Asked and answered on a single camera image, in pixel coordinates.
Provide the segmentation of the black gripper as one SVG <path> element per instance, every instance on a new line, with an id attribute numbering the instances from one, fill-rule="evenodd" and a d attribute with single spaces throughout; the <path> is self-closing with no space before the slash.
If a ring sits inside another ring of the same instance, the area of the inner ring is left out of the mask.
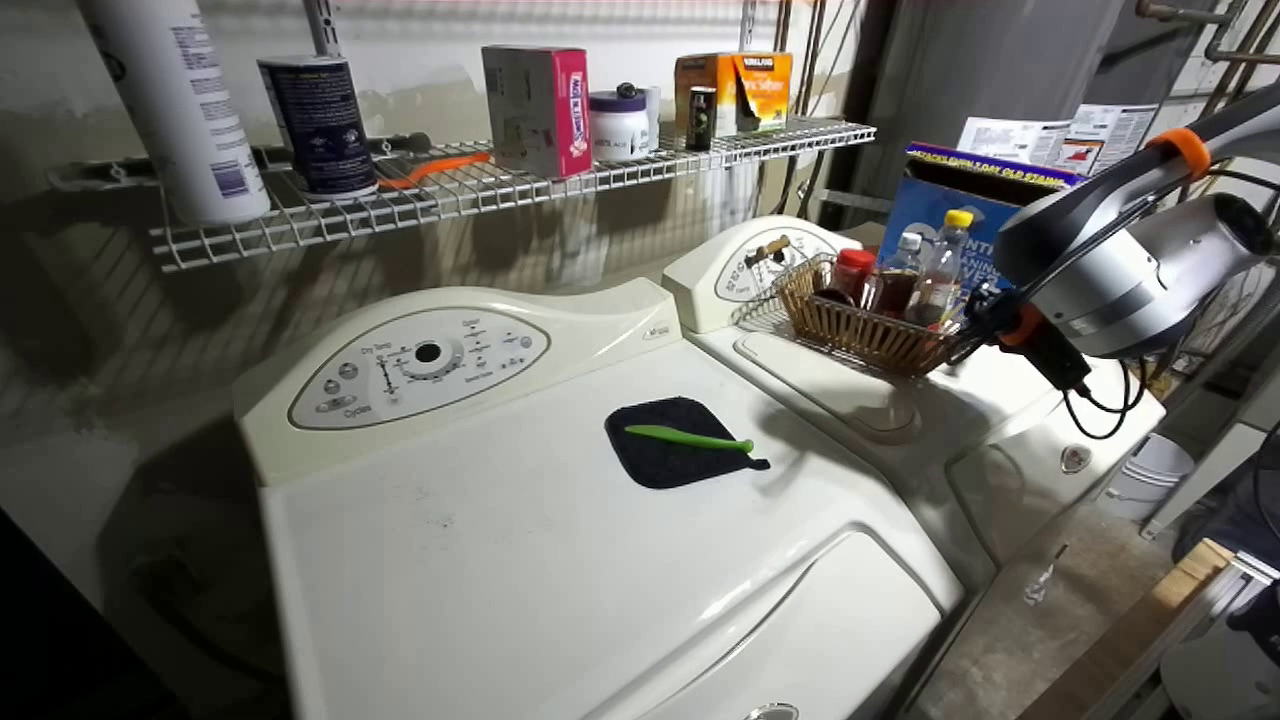
<path id="1" fill-rule="evenodd" d="M 964 299 L 950 362 L 967 362 L 978 345 L 1025 356 L 1057 394 L 1077 394 L 1086 378 L 1086 362 L 1064 341 L 1064 334 L 1010 288 L 978 283 Z"/>

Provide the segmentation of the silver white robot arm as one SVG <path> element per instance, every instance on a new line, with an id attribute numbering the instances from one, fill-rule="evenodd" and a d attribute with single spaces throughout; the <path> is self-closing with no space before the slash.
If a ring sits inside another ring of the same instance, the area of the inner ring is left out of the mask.
<path id="1" fill-rule="evenodd" d="M 993 249 L 1007 282 L 974 299 L 950 362 L 978 345 L 1025 356 L 1053 389 L 1077 394 L 1085 362 L 1151 356 L 1243 269 L 1276 252 L 1276 233 L 1240 198 L 1214 192 L 1174 209 L 1161 200 L 1220 162 L 1267 158 L 1280 141 L 1280 84 L 1151 136 L 1077 187 L 1020 209 Z"/>

